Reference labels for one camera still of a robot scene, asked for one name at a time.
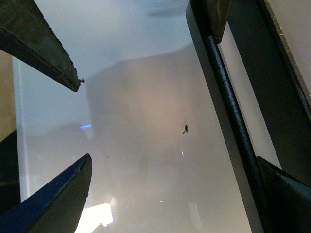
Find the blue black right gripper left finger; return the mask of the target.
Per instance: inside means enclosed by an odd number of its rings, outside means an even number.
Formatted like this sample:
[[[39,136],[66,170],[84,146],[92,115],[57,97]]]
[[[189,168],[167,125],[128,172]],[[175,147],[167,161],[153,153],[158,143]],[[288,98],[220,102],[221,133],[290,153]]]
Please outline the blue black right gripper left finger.
[[[0,2],[0,49],[73,92],[84,82],[33,0]]]

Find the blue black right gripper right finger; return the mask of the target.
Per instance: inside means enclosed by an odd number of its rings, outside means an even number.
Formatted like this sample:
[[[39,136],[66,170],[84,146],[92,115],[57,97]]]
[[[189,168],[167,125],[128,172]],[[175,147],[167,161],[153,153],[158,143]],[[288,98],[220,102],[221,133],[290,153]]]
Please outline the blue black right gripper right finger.
[[[0,217],[2,233],[73,233],[76,231],[92,177],[89,154]]]

